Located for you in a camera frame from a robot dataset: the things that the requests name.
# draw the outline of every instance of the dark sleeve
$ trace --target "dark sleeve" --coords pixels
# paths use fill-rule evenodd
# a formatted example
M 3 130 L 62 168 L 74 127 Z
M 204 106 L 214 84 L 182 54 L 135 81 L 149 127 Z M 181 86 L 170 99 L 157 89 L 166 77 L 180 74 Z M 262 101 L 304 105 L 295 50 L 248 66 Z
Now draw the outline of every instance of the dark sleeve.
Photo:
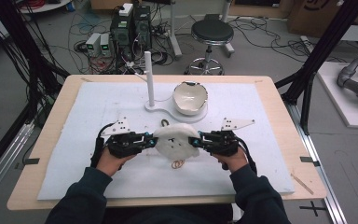
M 257 177 L 249 165 L 230 176 L 235 202 L 244 214 L 238 223 L 290 223 L 281 195 L 265 176 Z
M 69 187 L 48 214 L 46 223 L 101 223 L 106 207 L 103 193 L 111 181 L 105 173 L 87 167 L 79 182 Z

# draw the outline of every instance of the wooden table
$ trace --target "wooden table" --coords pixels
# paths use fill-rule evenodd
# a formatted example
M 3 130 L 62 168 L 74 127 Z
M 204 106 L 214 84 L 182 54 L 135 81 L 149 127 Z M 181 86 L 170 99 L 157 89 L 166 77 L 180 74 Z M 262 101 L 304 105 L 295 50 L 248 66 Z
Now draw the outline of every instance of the wooden table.
M 326 196 L 321 181 L 312 162 L 302 162 L 300 157 L 308 157 L 296 127 L 290 118 L 281 96 L 270 77 L 247 76 L 154 76 L 155 82 L 180 83 L 193 80 L 200 83 L 254 83 L 267 113 L 272 131 L 282 150 L 283 158 L 292 177 L 296 192 L 283 195 L 284 200 L 322 199 Z M 77 97 L 83 82 L 143 82 L 136 76 L 91 76 L 72 75 L 62 87 L 48 120 L 35 143 L 30 158 L 40 158 L 38 164 L 26 165 L 14 188 L 7 207 L 10 210 L 50 209 L 58 201 L 38 201 L 37 195 L 42 186 L 52 150 L 60 138 L 61 130 Z M 192 203 L 234 203 L 234 195 L 210 197 L 170 197 L 143 199 L 108 199 L 108 206 L 142 206 L 156 204 Z

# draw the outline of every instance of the electronic equipment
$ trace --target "electronic equipment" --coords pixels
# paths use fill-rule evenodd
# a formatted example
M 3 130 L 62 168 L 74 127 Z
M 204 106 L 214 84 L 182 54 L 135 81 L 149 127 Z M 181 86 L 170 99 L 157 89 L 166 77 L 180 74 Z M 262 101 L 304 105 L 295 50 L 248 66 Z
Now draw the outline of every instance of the electronic equipment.
M 109 34 L 101 34 L 101 53 L 104 57 L 112 57 L 112 41 Z
M 151 49 L 150 6 L 138 6 L 134 10 L 135 33 L 138 46 L 142 46 L 143 49 Z
M 110 26 L 117 64 L 131 62 L 134 58 L 132 49 L 136 47 L 134 46 L 135 25 L 133 22 L 133 10 L 128 13 L 122 13 L 122 15 L 128 14 L 128 16 L 120 16 L 119 14 L 114 15 Z
M 92 34 L 86 42 L 86 47 L 90 57 L 98 57 L 101 53 L 101 34 Z
M 124 3 L 123 9 L 118 12 L 119 16 L 130 16 L 133 5 L 131 3 Z

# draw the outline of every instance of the white plastic bracket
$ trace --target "white plastic bracket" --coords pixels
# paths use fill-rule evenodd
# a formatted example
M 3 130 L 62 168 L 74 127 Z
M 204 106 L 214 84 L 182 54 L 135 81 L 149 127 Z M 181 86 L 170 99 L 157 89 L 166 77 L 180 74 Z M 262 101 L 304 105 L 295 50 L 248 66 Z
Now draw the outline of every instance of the white plastic bracket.
M 121 133 L 130 133 L 131 128 L 126 117 L 120 118 L 114 123 L 112 126 L 106 128 L 102 133 L 101 136 L 109 136 L 109 135 L 116 135 Z
M 251 124 L 254 124 L 254 119 L 228 119 L 224 118 L 222 122 L 222 131 L 237 130 Z

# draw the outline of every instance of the white vertical rod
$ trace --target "white vertical rod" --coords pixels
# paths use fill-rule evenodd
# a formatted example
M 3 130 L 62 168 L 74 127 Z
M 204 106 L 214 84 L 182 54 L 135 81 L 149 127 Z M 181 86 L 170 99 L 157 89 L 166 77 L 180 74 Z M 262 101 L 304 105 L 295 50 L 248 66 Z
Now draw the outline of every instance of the white vertical rod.
M 225 4 L 223 5 L 222 11 L 222 21 L 227 22 L 227 16 L 229 11 L 229 6 L 231 5 L 231 0 L 226 0 Z
M 149 93 L 149 105 L 154 106 L 154 89 L 153 89 L 153 71 L 152 71 L 152 56 L 150 51 L 145 51 L 145 66 L 147 77 L 147 91 Z

